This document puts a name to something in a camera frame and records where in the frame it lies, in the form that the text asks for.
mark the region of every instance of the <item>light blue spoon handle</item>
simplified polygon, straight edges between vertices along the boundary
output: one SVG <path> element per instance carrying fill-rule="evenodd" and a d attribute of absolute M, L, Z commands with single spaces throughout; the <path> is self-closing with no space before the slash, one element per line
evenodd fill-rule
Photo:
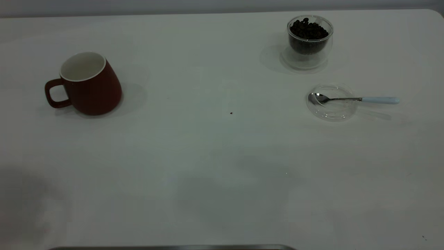
<path fill-rule="evenodd" d="M 398 104 L 399 99 L 396 97 L 363 97 L 362 102 L 381 103 L 381 104 Z"/>

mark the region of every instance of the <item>mug rim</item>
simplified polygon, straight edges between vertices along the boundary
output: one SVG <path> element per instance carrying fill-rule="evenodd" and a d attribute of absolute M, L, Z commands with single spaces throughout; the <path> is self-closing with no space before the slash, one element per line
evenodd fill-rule
<path fill-rule="evenodd" d="M 64 65 L 65 65 L 65 64 L 66 64 L 71 58 L 73 58 L 73 57 L 75 57 L 75 56 L 77 56 L 77 55 L 80 55 L 80 54 L 87 54 L 87 53 L 88 53 L 88 54 L 95 54 L 95 55 L 99 55 L 99 56 L 101 56 L 102 59 L 103 59 L 103 66 L 102 66 L 102 68 L 101 68 L 101 69 L 100 69 L 95 75 L 93 75 L 93 76 L 91 76 L 91 77 L 88 77 L 88 78 L 85 78 L 85 79 L 81 79 L 81 80 L 72 80 L 72 79 L 68 79 L 67 77 L 64 77 L 63 74 L 62 74 L 63 66 L 64 66 Z M 86 81 L 86 80 L 89 80 L 89 79 L 92 79 L 92 78 L 98 76 L 98 75 L 99 75 L 99 74 L 105 69 L 106 65 L 107 65 L 107 60 L 106 60 L 106 58 L 105 58 L 103 55 L 101 55 L 101 54 L 99 54 L 99 53 L 97 53 L 97 52 L 94 52 L 94 51 L 79 52 L 79 53 L 76 53 L 76 54 L 72 55 L 71 57 L 69 57 L 68 59 L 66 59 L 66 60 L 62 63 L 62 66 L 61 66 L 60 69 L 59 69 L 59 75 L 60 75 L 61 78 L 65 79 L 65 80 L 67 80 L 67 81 L 70 81 L 70 82 L 81 82 L 81 81 Z"/>

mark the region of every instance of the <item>mug handle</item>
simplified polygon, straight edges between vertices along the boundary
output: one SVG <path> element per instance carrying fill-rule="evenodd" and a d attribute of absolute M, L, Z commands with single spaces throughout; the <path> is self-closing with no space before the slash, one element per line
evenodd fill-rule
<path fill-rule="evenodd" d="M 56 86 L 59 86 L 59 85 L 63 85 L 62 79 L 54 79 L 54 80 L 51 80 L 51 81 L 49 81 L 49 82 L 47 82 L 45 84 L 46 100 L 48 100 L 49 105 L 51 105 L 51 107 L 53 107 L 55 109 L 60 109 L 60 108 L 63 108 L 63 107 L 71 105 L 71 101 L 69 99 L 64 100 L 64 101 L 54 101 L 51 98 L 51 95 L 49 94 L 49 90 L 52 87 L 56 87 Z"/>

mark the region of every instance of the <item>coffee bean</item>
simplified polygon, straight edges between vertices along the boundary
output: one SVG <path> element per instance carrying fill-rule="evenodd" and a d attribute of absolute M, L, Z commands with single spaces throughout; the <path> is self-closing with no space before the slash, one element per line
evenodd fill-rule
<path fill-rule="evenodd" d="M 329 33 L 317 23 L 308 23 L 308 18 L 302 21 L 295 21 L 290 26 L 290 31 L 295 36 L 306 40 L 319 40 L 325 38 Z M 327 40 L 321 42 L 301 41 L 292 36 L 289 36 L 291 47 L 298 53 L 309 55 L 321 51 Z"/>

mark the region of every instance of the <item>clear glass saucer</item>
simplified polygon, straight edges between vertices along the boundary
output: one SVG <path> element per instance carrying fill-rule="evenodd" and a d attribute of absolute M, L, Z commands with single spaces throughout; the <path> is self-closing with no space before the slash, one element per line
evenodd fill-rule
<path fill-rule="evenodd" d="M 356 112 L 355 101 L 329 101 L 321 104 L 317 101 L 315 93 L 328 98 L 354 97 L 352 90 L 341 83 L 319 84 L 307 93 L 307 107 L 317 117 L 326 121 L 344 121 Z"/>

